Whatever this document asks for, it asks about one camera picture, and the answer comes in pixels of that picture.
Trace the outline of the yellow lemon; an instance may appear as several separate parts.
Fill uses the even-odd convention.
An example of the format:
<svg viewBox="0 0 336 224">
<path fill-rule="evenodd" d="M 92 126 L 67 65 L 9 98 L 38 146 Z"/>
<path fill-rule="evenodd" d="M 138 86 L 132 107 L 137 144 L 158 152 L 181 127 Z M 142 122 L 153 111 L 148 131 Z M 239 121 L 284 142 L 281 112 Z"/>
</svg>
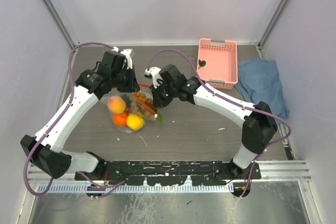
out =
<svg viewBox="0 0 336 224">
<path fill-rule="evenodd" d="M 126 124 L 127 124 L 127 127 L 129 127 L 131 130 L 138 131 L 144 126 L 145 120 L 143 117 L 137 114 L 131 113 L 127 117 Z"/>
</svg>

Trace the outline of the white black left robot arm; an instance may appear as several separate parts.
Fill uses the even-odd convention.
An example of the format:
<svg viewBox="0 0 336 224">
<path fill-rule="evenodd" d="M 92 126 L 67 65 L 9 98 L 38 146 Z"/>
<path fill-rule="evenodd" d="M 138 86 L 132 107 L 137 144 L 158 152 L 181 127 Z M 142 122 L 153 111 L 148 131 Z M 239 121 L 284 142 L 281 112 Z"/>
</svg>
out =
<svg viewBox="0 0 336 224">
<path fill-rule="evenodd" d="M 25 135 L 20 144 L 29 161 L 53 179 L 67 172 L 86 172 L 93 180 L 105 174 L 103 159 L 92 152 L 64 150 L 70 133 L 83 116 L 112 89 L 134 93 L 140 87 L 132 63 L 132 49 L 106 51 L 97 70 L 80 74 L 71 94 L 51 120 L 34 136 Z"/>
</svg>

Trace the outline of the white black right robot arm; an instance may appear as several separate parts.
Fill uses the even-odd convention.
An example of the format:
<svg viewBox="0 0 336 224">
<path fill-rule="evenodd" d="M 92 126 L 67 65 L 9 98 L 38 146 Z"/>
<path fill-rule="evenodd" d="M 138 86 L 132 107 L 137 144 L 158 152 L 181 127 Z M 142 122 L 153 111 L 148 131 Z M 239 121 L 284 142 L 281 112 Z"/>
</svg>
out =
<svg viewBox="0 0 336 224">
<path fill-rule="evenodd" d="M 164 108 L 178 98 L 215 111 L 241 127 L 242 143 L 229 164 L 230 173 L 237 179 L 248 174 L 251 162 L 264 152 L 277 132 L 270 107 L 264 102 L 255 105 L 235 99 L 203 83 L 198 76 L 186 78 L 172 64 L 162 69 L 149 67 L 144 75 L 152 80 L 154 106 Z"/>
</svg>

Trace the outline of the clear zip bag orange zipper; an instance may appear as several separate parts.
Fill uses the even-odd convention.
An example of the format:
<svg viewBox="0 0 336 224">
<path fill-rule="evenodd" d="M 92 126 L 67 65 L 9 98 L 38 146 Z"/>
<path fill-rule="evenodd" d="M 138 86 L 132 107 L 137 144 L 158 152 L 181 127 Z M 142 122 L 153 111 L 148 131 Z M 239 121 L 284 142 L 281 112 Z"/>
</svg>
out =
<svg viewBox="0 0 336 224">
<path fill-rule="evenodd" d="M 112 123 L 122 132 L 137 132 L 146 123 L 157 120 L 150 86 L 140 84 L 139 87 L 134 93 L 120 93 L 106 100 Z"/>
</svg>

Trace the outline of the brown longan bunch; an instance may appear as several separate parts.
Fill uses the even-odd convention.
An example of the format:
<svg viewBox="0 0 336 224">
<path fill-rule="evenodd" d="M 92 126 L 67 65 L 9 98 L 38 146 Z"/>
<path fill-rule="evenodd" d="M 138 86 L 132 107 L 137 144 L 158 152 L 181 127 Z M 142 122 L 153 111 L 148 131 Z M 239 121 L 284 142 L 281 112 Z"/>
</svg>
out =
<svg viewBox="0 0 336 224">
<path fill-rule="evenodd" d="M 135 92 L 125 99 L 130 113 L 137 114 L 146 120 L 154 121 L 157 119 L 157 109 L 153 107 L 153 100 L 145 92 Z"/>
</svg>

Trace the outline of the orange tangerine with leaf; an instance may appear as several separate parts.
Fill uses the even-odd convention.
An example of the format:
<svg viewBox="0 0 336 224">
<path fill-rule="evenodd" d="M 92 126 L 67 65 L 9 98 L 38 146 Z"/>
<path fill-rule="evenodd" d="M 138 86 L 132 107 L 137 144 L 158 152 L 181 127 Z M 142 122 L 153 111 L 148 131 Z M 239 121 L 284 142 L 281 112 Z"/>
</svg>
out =
<svg viewBox="0 0 336 224">
<path fill-rule="evenodd" d="M 117 127 L 125 127 L 127 125 L 128 112 L 123 112 L 120 114 L 113 114 L 112 121 Z"/>
</svg>

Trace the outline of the orange fruit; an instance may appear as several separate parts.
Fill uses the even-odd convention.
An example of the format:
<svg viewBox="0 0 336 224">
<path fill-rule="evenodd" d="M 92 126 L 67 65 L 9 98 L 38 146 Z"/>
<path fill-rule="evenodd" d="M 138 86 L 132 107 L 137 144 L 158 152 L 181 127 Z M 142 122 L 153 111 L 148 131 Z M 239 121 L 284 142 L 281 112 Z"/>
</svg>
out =
<svg viewBox="0 0 336 224">
<path fill-rule="evenodd" d="M 126 109 L 126 103 L 120 96 L 113 96 L 108 99 L 108 109 L 114 114 L 121 114 Z"/>
</svg>

